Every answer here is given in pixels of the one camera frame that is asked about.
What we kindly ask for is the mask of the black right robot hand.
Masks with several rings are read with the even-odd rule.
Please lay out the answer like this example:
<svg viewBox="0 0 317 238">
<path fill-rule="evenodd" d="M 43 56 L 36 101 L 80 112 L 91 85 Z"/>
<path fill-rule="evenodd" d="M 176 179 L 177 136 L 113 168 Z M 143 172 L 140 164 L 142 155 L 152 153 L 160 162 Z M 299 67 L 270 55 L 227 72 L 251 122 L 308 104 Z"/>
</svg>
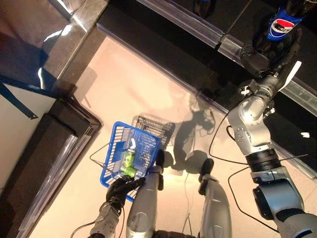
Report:
<svg viewBox="0 0 317 238">
<path fill-rule="evenodd" d="M 264 32 L 257 33 L 251 43 L 244 44 L 241 63 L 256 78 L 287 72 L 297 58 L 302 35 L 302 29 L 296 28 L 284 39 L 273 41 Z"/>
</svg>

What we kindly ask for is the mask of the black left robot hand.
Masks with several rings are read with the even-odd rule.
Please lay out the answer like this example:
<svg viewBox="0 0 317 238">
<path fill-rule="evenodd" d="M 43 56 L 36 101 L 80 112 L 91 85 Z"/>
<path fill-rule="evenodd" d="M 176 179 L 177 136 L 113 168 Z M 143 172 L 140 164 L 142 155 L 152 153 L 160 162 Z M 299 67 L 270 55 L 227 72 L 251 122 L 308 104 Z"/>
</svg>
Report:
<svg viewBox="0 0 317 238">
<path fill-rule="evenodd" d="M 121 209 L 129 192 L 142 186 L 146 181 L 145 177 L 134 179 L 129 177 L 122 177 L 113 182 L 106 193 L 106 202 L 116 209 Z"/>
</svg>

